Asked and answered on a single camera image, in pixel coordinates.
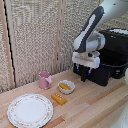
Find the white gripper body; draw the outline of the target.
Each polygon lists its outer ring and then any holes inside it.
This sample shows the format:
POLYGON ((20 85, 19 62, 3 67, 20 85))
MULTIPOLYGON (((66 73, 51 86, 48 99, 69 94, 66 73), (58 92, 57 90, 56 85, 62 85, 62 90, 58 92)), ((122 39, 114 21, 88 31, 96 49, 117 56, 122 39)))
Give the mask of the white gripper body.
POLYGON ((72 61, 76 64, 96 69, 99 67, 100 64, 99 55, 100 53, 98 51, 85 53, 74 52, 72 56, 72 61))

